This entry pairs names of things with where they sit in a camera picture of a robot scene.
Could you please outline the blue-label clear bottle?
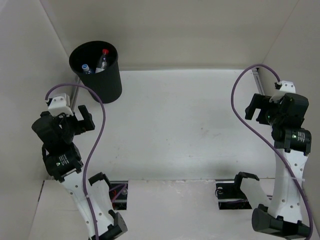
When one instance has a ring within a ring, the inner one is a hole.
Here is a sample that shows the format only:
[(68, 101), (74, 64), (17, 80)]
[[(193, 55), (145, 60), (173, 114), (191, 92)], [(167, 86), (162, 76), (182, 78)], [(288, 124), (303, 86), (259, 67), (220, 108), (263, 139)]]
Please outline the blue-label clear bottle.
[(81, 66), (81, 68), (82, 68), (83, 73), (86, 75), (90, 75), (93, 73), (92, 69), (87, 64), (83, 64)]

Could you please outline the red-capped red-label bottle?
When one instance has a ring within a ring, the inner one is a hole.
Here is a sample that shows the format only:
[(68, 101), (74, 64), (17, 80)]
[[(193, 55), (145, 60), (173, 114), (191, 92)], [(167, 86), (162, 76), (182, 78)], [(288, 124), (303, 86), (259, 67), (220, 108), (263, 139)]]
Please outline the red-capped red-label bottle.
[(96, 69), (95, 69), (96, 74), (107, 69), (107, 67), (108, 67), (108, 54), (109, 54), (108, 49), (102, 50), (102, 55), (97, 63)]

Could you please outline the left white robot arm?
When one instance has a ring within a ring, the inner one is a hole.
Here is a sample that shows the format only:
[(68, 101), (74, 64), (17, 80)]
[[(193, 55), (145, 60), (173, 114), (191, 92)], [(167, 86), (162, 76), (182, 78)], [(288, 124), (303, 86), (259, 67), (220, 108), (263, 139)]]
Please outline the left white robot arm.
[(78, 107), (83, 119), (78, 120), (68, 106), (48, 107), (31, 126), (42, 141), (42, 159), (47, 173), (72, 197), (84, 219), (90, 240), (115, 240), (128, 227), (115, 211), (110, 199), (112, 186), (100, 172), (87, 178), (74, 136), (93, 131), (92, 115), (84, 105)]

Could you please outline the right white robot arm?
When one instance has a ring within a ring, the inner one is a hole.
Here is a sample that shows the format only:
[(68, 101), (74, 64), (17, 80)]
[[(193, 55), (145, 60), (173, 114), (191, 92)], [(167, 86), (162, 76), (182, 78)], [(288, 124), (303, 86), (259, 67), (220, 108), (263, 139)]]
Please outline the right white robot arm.
[(271, 126), (274, 140), (271, 144), (255, 129), (249, 128), (274, 151), (276, 160), (272, 199), (251, 196), (251, 224), (258, 233), (286, 240), (309, 240), (313, 234), (309, 206), (305, 207), (308, 225), (303, 223), (301, 214), (301, 202), (307, 202), (302, 176), (312, 143), (311, 132), (302, 127), (308, 107), (309, 100), (296, 93), (284, 93), (277, 100), (256, 93), (245, 109), (245, 119), (241, 122), (251, 120), (259, 110), (256, 120), (261, 125)]

